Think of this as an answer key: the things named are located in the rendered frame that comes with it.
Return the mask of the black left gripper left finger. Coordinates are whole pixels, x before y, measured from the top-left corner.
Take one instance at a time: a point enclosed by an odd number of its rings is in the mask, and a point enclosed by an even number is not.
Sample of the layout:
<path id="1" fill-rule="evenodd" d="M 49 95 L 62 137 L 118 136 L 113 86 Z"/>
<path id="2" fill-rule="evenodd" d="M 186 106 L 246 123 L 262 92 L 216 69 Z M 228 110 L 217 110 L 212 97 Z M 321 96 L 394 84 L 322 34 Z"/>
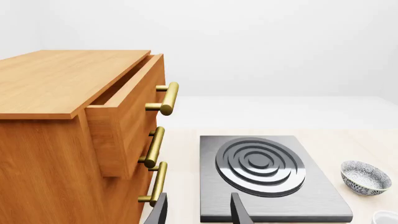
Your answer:
<path id="1" fill-rule="evenodd" d="M 167 218 L 167 194 L 161 193 L 155 207 L 145 220 L 144 224 L 165 224 Z"/>

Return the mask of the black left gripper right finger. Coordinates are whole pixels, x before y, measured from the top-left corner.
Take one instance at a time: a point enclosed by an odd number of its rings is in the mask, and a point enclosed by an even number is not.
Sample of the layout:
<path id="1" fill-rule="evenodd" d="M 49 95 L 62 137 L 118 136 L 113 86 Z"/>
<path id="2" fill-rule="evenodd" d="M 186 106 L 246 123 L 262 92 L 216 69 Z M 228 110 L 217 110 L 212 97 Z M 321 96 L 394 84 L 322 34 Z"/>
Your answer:
<path id="1" fill-rule="evenodd" d="M 230 210 L 233 224 L 254 224 L 236 192 L 231 194 Z"/>

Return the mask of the flat black stove plate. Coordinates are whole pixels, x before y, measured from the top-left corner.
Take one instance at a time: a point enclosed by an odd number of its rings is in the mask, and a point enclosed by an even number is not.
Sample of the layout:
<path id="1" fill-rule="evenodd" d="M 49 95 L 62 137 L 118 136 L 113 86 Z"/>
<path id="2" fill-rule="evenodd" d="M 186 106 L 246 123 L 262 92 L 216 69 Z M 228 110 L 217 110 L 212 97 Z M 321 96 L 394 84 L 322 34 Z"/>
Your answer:
<path id="1" fill-rule="evenodd" d="M 200 221 L 231 221 L 238 194 L 254 222 L 349 223 L 353 213 L 294 136 L 201 136 Z"/>

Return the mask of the black patterned bowl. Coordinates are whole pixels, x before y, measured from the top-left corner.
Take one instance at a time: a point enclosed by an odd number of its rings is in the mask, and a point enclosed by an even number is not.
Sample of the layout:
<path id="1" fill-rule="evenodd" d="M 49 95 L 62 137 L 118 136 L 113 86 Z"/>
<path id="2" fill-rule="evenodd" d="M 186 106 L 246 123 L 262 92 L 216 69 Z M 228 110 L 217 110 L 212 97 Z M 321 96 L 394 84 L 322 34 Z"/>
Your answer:
<path id="1" fill-rule="evenodd" d="M 365 162 L 344 161 L 340 173 L 346 186 L 358 195 L 380 195 L 392 186 L 386 173 Z"/>

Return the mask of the white plate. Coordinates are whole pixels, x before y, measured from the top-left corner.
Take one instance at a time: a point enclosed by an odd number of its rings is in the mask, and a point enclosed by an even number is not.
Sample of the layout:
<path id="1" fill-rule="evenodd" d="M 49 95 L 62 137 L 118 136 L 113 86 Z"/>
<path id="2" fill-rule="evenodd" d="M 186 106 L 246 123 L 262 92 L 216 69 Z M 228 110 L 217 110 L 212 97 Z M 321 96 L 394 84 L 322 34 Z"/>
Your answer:
<path id="1" fill-rule="evenodd" d="M 398 224 L 398 213 L 389 210 L 378 210 L 374 212 L 371 224 Z"/>

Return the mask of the closed wooden drawer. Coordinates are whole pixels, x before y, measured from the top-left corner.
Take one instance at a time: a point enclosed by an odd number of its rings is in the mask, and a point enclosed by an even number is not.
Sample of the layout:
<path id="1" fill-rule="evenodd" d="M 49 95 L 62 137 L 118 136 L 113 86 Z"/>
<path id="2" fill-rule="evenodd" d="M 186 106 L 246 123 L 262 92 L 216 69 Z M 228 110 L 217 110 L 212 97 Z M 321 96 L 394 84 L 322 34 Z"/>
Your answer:
<path id="1" fill-rule="evenodd" d="M 146 195 L 153 172 L 138 164 L 130 179 L 104 177 L 104 212 L 108 224 L 139 224 L 144 203 L 138 202 Z"/>
<path id="2" fill-rule="evenodd" d="M 127 179 L 131 179 L 139 167 L 145 167 L 143 163 L 138 163 L 138 160 L 141 156 L 146 156 L 149 150 L 152 141 L 152 136 L 149 136 L 149 133 L 158 127 L 156 116 L 156 111 L 147 111 L 136 117 L 127 127 L 124 136 L 126 165 L 128 167 Z"/>

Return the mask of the open wooden drawer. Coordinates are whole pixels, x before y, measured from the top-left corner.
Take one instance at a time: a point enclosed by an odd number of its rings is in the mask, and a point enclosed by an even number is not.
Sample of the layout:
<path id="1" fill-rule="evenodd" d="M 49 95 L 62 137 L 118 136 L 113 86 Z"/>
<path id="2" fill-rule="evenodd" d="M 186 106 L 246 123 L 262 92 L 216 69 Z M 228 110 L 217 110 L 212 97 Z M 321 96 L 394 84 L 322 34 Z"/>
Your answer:
<path id="1" fill-rule="evenodd" d="M 165 94 L 155 87 L 164 84 L 164 56 L 147 55 L 85 109 L 103 177 L 126 179 L 127 127 L 147 112 L 146 103 L 162 102 Z"/>

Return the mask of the wooden cabinet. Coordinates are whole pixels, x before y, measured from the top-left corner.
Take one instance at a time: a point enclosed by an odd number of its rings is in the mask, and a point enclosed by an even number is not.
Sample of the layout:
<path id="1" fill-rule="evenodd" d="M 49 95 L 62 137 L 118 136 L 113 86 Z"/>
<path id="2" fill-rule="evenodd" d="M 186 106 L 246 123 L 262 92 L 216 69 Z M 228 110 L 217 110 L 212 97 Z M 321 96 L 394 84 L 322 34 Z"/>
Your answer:
<path id="1" fill-rule="evenodd" d="M 108 224 L 85 109 L 149 50 L 0 60 L 0 224 Z"/>

